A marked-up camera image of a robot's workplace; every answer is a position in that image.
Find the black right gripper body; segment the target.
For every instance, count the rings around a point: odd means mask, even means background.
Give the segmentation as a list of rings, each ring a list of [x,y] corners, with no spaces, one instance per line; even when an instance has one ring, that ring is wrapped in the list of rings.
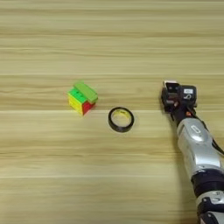
[[[186,118],[195,118],[195,117],[196,117],[196,111],[194,109],[193,104],[180,103],[176,101],[171,106],[171,118],[177,125],[179,125],[180,122]]]

